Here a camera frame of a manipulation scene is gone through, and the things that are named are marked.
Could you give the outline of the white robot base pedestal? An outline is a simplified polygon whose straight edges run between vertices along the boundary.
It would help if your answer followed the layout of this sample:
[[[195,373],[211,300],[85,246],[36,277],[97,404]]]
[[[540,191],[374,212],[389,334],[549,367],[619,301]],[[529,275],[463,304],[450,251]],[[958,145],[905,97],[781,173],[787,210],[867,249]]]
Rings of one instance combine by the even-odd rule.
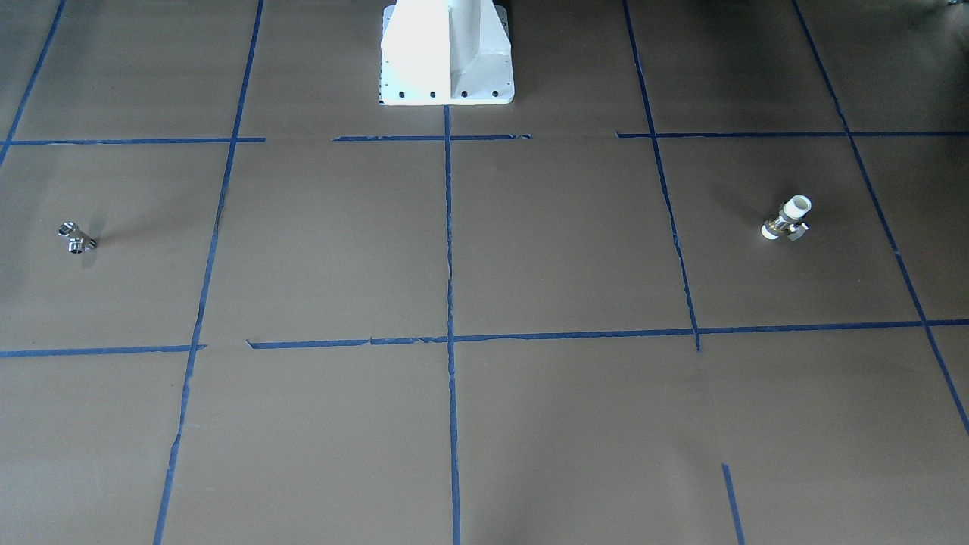
[[[397,1],[383,10],[379,104],[509,104],[509,10],[500,1]]]

